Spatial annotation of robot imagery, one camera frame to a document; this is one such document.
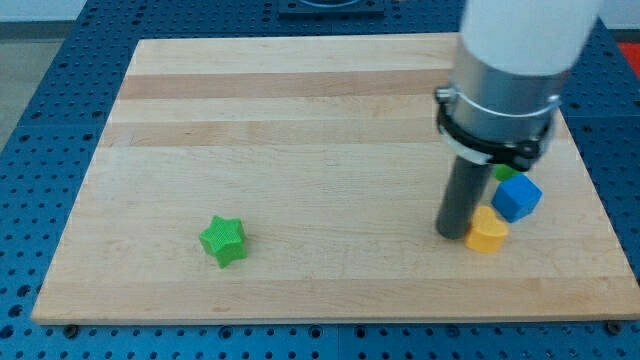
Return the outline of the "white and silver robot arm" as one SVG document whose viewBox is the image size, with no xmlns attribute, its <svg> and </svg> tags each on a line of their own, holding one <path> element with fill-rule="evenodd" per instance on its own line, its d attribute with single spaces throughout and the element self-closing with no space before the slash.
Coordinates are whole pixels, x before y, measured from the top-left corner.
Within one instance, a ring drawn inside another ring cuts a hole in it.
<svg viewBox="0 0 640 360">
<path fill-rule="evenodd" d="M 553 136 L 601 0 L 468 0 L 437 126 L 463 159 L 528 171 Z"/>
</svg>

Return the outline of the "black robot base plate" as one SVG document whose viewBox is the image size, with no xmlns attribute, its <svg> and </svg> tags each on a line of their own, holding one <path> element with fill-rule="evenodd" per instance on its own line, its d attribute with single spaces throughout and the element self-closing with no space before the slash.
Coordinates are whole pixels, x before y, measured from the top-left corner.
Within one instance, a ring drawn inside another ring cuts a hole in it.
<svg viewBox="0 0 640 360">
<path fill-rule="evenodd" d="M 340 17 L 351 15 L 381 16 L 385 0 L 277 0 L 280 18 Z"/>
</svg>

